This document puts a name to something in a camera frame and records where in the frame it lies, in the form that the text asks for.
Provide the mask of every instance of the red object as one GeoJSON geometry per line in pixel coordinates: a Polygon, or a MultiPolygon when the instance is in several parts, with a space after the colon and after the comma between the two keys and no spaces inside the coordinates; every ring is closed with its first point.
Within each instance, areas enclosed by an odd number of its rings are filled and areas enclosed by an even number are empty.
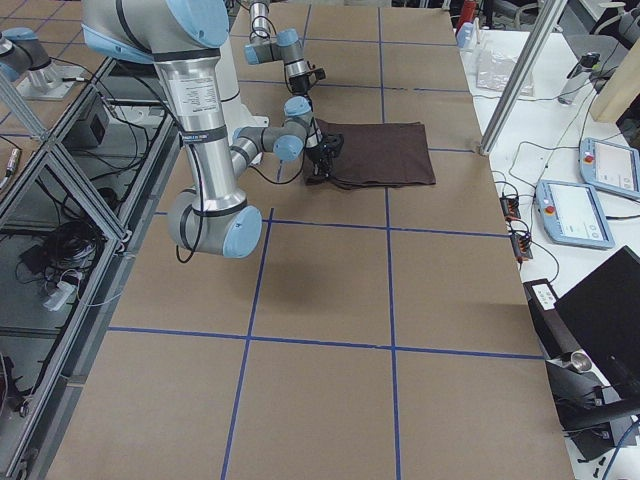
{"type": "Polygon", "coordinates": [[[462,10],[460,11],[460,18],[458,19],[458,24],[456,25],[456,33],[458,33],[462,25],[467,22],[473,21],[473,16],[476,11],[476,5],[477,4],[475,0],[464,0],[462,10]]]}

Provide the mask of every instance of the folded dark cloth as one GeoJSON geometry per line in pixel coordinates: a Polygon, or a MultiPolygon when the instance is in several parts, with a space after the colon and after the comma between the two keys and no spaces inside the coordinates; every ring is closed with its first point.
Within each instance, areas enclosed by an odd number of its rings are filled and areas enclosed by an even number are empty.
{"type": "MultiPolygon", "coordinates": [[[[333,161],[327,181],[345,189],[433,185],[435,174],[429,159],[427,136],[421,123],[352,125],[318,120],[320,130],[341,133],[344,145],[333,161]]],[[[312,165],[303,171],[307,183],[312,165]]]]}

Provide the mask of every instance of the blue cable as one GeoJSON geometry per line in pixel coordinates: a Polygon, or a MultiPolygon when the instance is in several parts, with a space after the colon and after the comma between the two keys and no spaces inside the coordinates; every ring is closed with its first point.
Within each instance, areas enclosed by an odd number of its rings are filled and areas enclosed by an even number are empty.
{"type": "Polygon", "coordinates": [[[615,451],[613,452],[613,456],[611,457],[611,460],[609,461],[609,465],[607,465],[607,469],[604,471],[604,475],[602,475],[602,480],[607,480],[607,475],[609,475],[609,470],[611,470],[611,467],[613,466],[613,462],[615,461],[616,457],[618,456],[618,452],[620,451],[620,449],[622,448],[622,446],[624,445],[625,440],[627,439],[627,437],[629,435],[631,435],[631,432],[635,429],[635,427],[637,427],[638,425],[640,425],[640,418],[638,420],[636,420],[635,422],[633,422],[631,424],[631,426],[629,428],[627,428],[627,431],[624,432],[624,435],[622,435],[622,438],[620,439],[620,441],[618,442],[618,445],[616,446],[615,451]]]}

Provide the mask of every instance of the computer monitor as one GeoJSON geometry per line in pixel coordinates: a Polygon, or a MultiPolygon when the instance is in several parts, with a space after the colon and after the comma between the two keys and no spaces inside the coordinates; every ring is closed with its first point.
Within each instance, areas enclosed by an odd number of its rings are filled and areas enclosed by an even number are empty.
{"type": "Polygon", "coordinates": [[[620,397],[640,397],[640,257],[621,248],[555,307],[620,397]]]}

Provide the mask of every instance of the light blue tablet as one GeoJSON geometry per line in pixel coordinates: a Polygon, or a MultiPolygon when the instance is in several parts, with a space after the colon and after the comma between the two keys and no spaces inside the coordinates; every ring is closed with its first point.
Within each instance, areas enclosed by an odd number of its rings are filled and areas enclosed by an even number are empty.
{"type": "Polygon", "coordinates": [[[640,200],[640,156],[635,148],[586,138],[580,144],[579,162],[586,183],[603,192],[640,200]]]}
{"type": "Polygon", "coordinates": [[[601,250],[615,246],[593,186],[541,180],[536,187],[536,203],[553,242],[601,250]]]}

